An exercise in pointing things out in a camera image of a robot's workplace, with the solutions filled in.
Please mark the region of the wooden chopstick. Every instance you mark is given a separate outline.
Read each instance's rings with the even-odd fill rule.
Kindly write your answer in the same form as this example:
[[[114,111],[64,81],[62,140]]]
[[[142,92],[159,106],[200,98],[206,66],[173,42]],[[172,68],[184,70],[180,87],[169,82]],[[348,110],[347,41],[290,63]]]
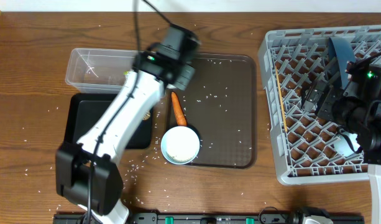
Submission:
[[[276,81],[277,81],[277,88],[278,88],[278,99],[280,102],[280,109],[281,109],[281,114],[282,114],[282,120],[283,120],[283,128],[285,130],[285,133],[288,133],[288,128],[287,128],[287,122],[286,122],[286,117],[285,117],[285,110],[284,110],[284,104],[283,104],[283,98],[282,98],[282,91],[281,91],[281,86],[280,86],[280,80],[278,77],[278,70],[277,67],[274,66],[275,69],[275,76],[276,76]]]

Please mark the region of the orange carrot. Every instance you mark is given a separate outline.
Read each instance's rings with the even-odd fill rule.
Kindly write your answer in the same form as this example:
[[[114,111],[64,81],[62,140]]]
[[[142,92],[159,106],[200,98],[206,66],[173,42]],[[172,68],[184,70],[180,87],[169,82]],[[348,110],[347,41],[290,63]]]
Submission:
[[[186,122],[185,115],[183,114],[177,94],[174,91],[171,92],[171,99],[172,99],[172,106],[173,106],[173,111],[174,111],[177,125],[186,126],[187,122]]]

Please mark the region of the dark blue plate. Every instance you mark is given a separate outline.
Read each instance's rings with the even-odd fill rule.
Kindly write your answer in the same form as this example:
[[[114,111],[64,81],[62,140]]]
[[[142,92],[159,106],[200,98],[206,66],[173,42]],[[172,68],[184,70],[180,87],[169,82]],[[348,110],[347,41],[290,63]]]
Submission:
[[[328,54],[329,61],[333,62],[329,69],[329,82],[335,88],[345,90],[349,83],[348,74],[346,73],[347,63],[356,61],[352,46],[350,42],[342,37],[330,37],[328,40]]]

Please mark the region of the brown patterned cookie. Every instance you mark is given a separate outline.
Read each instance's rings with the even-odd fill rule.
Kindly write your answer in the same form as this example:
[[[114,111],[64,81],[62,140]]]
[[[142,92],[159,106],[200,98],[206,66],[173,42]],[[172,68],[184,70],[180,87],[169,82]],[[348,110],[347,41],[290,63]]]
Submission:
[[[150,110],[148,110],[148,111],[146,112],[146,114],[144,115],[143,120],[144,120],[144,121],[147,121],[150,117],[151,117],[151,112],[150,112]]]

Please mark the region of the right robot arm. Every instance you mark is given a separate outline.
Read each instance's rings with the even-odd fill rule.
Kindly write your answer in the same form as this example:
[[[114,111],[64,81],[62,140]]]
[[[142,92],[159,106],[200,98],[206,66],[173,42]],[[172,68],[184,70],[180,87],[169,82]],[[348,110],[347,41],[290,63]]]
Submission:
[[[337,124],[339,134],[356,134],[359,148],[368,165],[372,191],[372,223],[381,223],[381,65],[369,59],[348,62],[347,86],[336,88],[324,80],[314,81],[301,94],[305,111]]]

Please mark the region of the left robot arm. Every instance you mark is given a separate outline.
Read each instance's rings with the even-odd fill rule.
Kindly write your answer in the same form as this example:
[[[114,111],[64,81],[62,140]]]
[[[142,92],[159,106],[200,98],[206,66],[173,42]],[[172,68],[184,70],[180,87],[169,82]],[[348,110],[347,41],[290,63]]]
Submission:
[[[166,87],[184,90],[189,84],[199,46],[194,32],[170,24],[161,43],[138,51],[124,86],[96,124],[57,149],[57,194],[85,209],[80,223],[126,222],[129,210],[121,201],[124,184],[117,168],[124,150]]]

